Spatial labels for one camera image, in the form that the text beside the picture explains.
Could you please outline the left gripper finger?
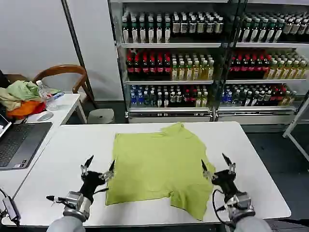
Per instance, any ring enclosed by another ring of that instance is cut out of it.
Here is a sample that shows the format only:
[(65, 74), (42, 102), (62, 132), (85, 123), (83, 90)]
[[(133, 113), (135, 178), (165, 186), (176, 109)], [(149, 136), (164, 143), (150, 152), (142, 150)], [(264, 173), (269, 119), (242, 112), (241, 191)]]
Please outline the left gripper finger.
[(100, 175), (101, 180), (108, 182), (110, 179), (113, 178), (113, 176), (114, 176), (114, 165), (115, 165), (115, 160), (113, 160), (113, 162), (111, 163), (109, 170)]
[(94, 156), (91, 156), (89, 159), (86, 160), (84, 164), (80, 166), (81, 168), (81, 176), (87, 176), (88, 175), (88, 168), (93, 160)]

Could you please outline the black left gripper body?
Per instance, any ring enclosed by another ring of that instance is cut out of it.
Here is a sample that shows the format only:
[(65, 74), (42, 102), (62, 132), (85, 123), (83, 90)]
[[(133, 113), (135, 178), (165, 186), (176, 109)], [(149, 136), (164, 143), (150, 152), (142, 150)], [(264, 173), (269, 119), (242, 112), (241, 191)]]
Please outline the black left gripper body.
[(79, 190), (84, 197), (91, 203), (94, 201), (93, 195), (100, 192), (105, 192), (108, 188), (96, 191), (98, 186), (106, 184), (106, 174), (88, 171), (87, 175), (82, 175), (83, 185)]

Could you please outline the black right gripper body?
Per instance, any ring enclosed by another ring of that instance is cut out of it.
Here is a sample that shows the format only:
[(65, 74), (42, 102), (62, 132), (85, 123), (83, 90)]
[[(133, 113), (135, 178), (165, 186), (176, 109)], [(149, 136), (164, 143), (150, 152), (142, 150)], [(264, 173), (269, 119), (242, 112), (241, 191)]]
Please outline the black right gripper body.
[(236, 173), (229, 170), (222, 170), (214, 173), (212, 183), (221, 188), (224, 194), (224, 202), (228, 202), (234, 195), (239, 193), (234, 180), (236, 179)]

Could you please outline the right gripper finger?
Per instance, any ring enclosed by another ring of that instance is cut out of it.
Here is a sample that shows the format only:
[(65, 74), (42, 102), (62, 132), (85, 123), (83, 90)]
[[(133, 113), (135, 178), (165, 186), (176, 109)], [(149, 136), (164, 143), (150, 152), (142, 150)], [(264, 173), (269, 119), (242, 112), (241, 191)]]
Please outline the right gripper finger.
[(203, 169), (203, 177), (206, 178), (206, 179), (209, 179), (209, 180), (214, 180), (215, 179), (214, 173), (210, 172), (207, 169), (207, 166), (206, 166), (206, 164), (204, 163), (203, 160), (201, 160), (201, 163), (202, 163), (202, 169)]
[(225, 162), (227, 163), (228, 167), (229, 167), (229, 174), (235, 174), (235, 168), (236, 168), (236, 164), (234, 162), (232, 162), (230, 160), (230, 158), (228, 156), (226, 156), (224, 153), (222, 153), (223, 158), (225, 160)]

